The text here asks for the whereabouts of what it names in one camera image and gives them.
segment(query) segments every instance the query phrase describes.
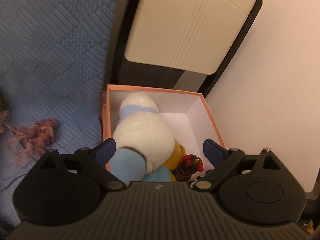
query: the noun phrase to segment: quilted blanket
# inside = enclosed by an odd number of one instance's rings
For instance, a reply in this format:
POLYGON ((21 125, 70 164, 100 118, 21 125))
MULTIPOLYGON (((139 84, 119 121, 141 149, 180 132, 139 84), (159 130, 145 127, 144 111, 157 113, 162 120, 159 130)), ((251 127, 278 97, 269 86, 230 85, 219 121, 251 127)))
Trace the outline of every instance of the quilted blanket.
MULTIPOLYGON (((0 91, 13 124, 55 118, 50 148, 101 142, 100 98, 117 0, 0 0, 0 91)), ((13 165, 0 135, 0 226, 17 226, 12 194, 34 163, 13 165)))

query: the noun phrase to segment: open cardboard box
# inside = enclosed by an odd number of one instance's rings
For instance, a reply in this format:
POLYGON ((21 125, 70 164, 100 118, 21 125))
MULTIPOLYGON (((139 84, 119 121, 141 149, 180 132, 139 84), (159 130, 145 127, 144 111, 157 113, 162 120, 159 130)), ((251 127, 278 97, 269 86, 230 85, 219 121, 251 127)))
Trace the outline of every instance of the open cardboard box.
POLYGON ((177 141, 184 146, 187 154, 194 154, 203 160, 204 171, 212 169, 211 163, 204 157, 203 142, 210 138, 225 148, 217 124, 201 93, 188 91, 108 85, 106 103, 102 109, 103 140, 112 137, 118 121, 121 102, 131 93, 145 92, 159 108, 159 113, 169 124, 177 141))

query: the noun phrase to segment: stuffed animal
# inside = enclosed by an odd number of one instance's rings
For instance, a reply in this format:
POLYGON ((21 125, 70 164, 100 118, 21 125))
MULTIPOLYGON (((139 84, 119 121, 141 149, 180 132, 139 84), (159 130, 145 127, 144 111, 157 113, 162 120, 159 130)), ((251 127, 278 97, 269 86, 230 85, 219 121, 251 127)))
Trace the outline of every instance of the stuffed animal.
MULTIPOLYGON (((155 172, 172 155, 176 142, 154 101, 142 92, 132 93, 122 102, 113 138, 116 153, 108 170, 126 184, 155 172)), ((160 169, 165 170, 167 175, 157 178, 171 181, 168 168, 160 169)))
POLYGON ((193 154, 185 155, 179 161, 179 165, 172 171, 177 181, 189 181, 197 171, 204 171, 202 160, 193 154))
POLYGON ((161 165, 155 171, 144 175, 143 178, 140 181, 144 181, 144 182, 170 182, 170 181, 175 181, 175 180, 172 180, 172 176, 173 176, 173 174, 168 170, 168 168, 163 166, 163 165, 161 165))
POLYGON ((184 147, 178 143, 178 141, 175 141, 174 149, 169 157, 163 164, 163 166, 167 167, 169 171, 173 171, 176 167, 178 167, 180 159, 186 154, 186 150, 184 147))

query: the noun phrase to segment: ribbed plastic surface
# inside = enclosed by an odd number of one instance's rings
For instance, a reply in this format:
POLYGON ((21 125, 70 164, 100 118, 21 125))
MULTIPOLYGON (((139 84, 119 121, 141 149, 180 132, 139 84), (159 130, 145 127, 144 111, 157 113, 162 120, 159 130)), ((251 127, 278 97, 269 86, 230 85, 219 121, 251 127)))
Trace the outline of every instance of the ribbed plastic surface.
POLYGON ((60 227, 22 223, 8 240, 300 240, 308 234, 295 223, 275 228, 247 225, 226 214, 209 193, 184 182, 134 182, 109 193, 85 219, 60 227))

